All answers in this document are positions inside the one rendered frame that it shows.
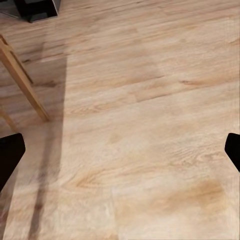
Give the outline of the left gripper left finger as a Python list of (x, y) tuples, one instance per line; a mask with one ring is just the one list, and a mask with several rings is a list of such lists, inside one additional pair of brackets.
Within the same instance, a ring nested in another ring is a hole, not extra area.
[(21, 133), (0, 138), (0, 192), (25, 152), (24, 137)]

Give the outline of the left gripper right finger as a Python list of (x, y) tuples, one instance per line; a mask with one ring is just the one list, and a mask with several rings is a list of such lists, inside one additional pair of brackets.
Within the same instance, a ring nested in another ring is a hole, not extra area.
[(224, 150), (240, 172), (240, 134), (229, 133)]

